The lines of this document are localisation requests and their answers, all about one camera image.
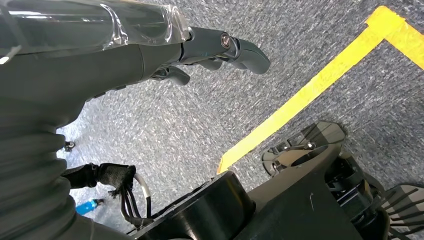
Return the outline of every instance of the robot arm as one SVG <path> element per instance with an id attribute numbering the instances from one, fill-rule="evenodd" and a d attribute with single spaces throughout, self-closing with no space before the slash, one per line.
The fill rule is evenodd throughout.
<path id="1" fill-rule="evenodd" d="M 0 239 L 131 239 L 76 214 L 56 129 L 106 91 L 147 79 L 186 84 L 177 65 L 270 66 L 248 41 L 131 1 L 2 0 L 0 33 Z"/>

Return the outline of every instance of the caster wheel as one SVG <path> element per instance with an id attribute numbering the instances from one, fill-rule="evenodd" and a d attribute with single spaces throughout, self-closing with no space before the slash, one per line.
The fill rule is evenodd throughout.
<path id="1" fill-rule="evenodd" d="M 64 147 L 64 149 L 65 149 L 65 152 L 70 152 L 70 151 L 72 151 L 72 149 L 75 147 L 75 142 L 73 142 L 73 141 L 66 141 L 65 142 L 65 147 Z"/>

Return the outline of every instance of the gray carpet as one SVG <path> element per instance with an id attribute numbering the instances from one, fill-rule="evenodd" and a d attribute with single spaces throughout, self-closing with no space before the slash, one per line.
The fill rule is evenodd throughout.
<path id="1" fill-rule="evenodd" d="M 192 26 L 226 30 L 258 44 L 272 62 L 255 75 L 224 65 L 184 67 L 187 86 L 147 81 L 88 102 L 60 129 L 77 147 L 68 167 L 134 164 L 153 193 L 153 211 L 216 174 L 223 153 L 282 106 L 366 27 L 379 5 L 424 33 L 422 0 L 158 0 L 179 6 Z M 345 147 L 387 188 L 424 183 L 424 71 L 387 42 L 354 66 L 281 130 L 233 167 L 247 190 L 268 176 L 260 152 L 317 120 L 343 124 Z M 77 204 L 106 187 L 73 190 Z M 108 198 L 87 216 L 130 229 Z M 139 208 L 144 207 L 140 197 Z"/>

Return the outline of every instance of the cable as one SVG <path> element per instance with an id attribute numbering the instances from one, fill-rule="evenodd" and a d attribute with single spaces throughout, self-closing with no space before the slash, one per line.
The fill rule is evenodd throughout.
<path id="1" fill-rule="evenodd" d="M 153 223 L 153 219 L 150 218 L 143 218 L 143 217 L 133 217 L 130 216 L 132 214 L 128 213 L 127 208 L 126 208 L 126 202 L 128 202 L 128 206 L 129 209 L 131 208 L 131 204 L 130 201 L 128 199 L 127 196 L 127 189 L 123 188 L 120 192 L 120 212 L 123 216 L 123 218 L 129 222 L 130 224 L 134 225 L 134 226 L 145 226 L 148 224 Z"/>
<path id="2" fill-rule="evenodd" d="M 141 185 L 141 190 L 143 191 L 144 198 L 150 197 L 150 190 L 146 184 L 146 181 L 140 176 L 140 174 L 136 173 L 134 175 L 134 179 Z"/>
<path id="3" fill-rule="evenodd" d="M 145 199 L 145 215 L 146 217 L 141 217 L 139 210 L 137 208 L 137 202 L 134 198 L 132 190 L 127 187 L 121 190 L 121 214 L 123 218 L 135 226 L 134 229 L 127 233 L 130 234 L 135 230 L 139 230 L 141 226 L 148 225 L 153 222 L 152 219 L 152 198 L 149 187 L 146 184 L 146 181 L 138 173 L 134 175 L 134 179 L 141 185 Z"/>
<path id="4" fill-rule="evenodd" d="M 134 179 L 141 185 L 141 190 L 143 191 L 144 199 L 145 199 L 145 215 L 146 218 L 152 217 L 152 198 L 150 194 L 149 187 L 147 186 L 146 181 L 140 176 L 140 174 L 136 173 L 134 175 Z"/>
<path id="5" fill-rule="evenodd" d="M 136 199 L 134 198 L 133 192 L 131 190 L 127 190 L 126 192 L 128 193 L 129 198 L 131 200 L 131 209 L 134 212 L 134 215 L 137 218 L 141 218 L 142 216 L 139 213 L 139 208 L 137 207 L 137 202 L 136 202 Z"/>

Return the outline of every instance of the blue object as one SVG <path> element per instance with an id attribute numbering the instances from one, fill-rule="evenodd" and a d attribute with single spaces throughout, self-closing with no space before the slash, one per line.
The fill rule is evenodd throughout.
<path id="1" fill-rule="evenodd" d="M 96 209 L 98 205 L 99 205 L 98 201 L 93 199 L 91 201 L 85 202 L 85 203 L 77 206 L 76 212 L 79 215 L 84 215 L 84 214 L 89 213 L 89 212 L 93 211 L 94 209 Z"/>

